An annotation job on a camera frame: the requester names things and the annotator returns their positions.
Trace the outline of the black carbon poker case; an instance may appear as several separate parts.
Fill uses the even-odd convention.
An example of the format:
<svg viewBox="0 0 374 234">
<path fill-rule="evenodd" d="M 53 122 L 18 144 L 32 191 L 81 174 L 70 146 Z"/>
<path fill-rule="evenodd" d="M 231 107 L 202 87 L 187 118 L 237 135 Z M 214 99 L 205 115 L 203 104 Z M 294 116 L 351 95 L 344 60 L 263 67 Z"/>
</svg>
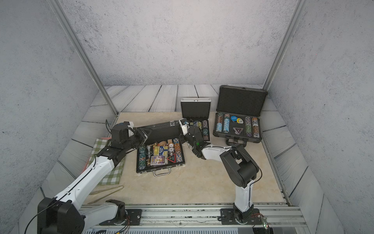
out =
<svg viewBox="0 0 374 234">
<path fill-rule="evenodd" d="M 182 130 L 178 121 L 164 122 L 154 125 L 142 126 L 147 139 L 137 150 L 136 172 L 138 174 L 153 172 L 172 167 L 182 166 L 186 163 L 182 148 Z M 166 156 L 166 164 L 153 167 L 150 165 L 152 156 Z"/>
</svg>

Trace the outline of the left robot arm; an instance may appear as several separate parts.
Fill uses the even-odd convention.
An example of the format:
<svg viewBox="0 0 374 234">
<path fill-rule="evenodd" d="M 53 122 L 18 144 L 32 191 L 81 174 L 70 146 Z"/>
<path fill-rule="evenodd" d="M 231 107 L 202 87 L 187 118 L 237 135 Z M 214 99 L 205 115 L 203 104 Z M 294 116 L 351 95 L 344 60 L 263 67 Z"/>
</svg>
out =
<svg viewBox="0 0 374 234">
<path fill-rule="evenodd" d="M 132 122 L 115 125 L 112 138 L 96 155 L 93 163 L 67 188 L 54 198 L 44 198 L 38 205 L 37 233 L 81 234 L 107 220 L 116 224 L 128 221 L 125 203 L 109 200 L 96 208 L 81 212 L 87 196 L 99 182 L 133 150 L 142 146 L 151 129 L 134 128 Z"/>
</svg>

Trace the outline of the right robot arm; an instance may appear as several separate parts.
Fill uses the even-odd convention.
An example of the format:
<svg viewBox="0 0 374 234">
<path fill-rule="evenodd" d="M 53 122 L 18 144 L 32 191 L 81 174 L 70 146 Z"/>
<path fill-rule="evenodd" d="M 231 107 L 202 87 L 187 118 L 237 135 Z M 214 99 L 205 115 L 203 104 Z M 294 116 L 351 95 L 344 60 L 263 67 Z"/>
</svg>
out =
<svg viewBox="0 0 374 234">
<path fill-rule="evenodd" d="M 229 178 L 236 186 L 234 210 L 241 215 L 248 214 L 253 207 L 253 184 L 256 182 L 257 173 L 261 171 L 255 160 L 240 144 L 216 146 L 203 140 L 200 128 L 190 125 L 187 119 L 180 119 L 179 124 L 184 140 L 198 158 L 219 161 L 224 165 Z"/>
</svg>

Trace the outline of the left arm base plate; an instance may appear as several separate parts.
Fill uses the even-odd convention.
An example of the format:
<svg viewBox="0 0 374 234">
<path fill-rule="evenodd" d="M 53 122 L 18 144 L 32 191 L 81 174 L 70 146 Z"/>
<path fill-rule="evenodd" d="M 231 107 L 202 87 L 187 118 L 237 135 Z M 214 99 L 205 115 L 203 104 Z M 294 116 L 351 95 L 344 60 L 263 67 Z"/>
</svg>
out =
<svg viewBox="0 0 374 234">
<path fill-rule="evenodd" d="M 101 222 L 99 226 L 139 226 L 141 217 L 141 209 L 126 209 L 125 211 L 118 211 L 115 218 Z"/>
</svg>

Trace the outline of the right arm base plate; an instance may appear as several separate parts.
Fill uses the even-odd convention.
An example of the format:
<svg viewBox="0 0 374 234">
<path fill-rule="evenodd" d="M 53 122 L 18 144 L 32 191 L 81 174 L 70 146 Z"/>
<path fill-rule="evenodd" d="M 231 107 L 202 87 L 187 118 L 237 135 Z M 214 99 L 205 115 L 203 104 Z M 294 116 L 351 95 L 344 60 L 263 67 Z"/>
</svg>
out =
<svg viewBox="0 0 374 234">
<path fill-rule="evenodd" d="M 246 212 L 241 212 L 238 209 L 221 209 L 218 221 L 223 225 L 262 225 L 263 219 L 259 209 L 250 208 Z"/>
</svg>

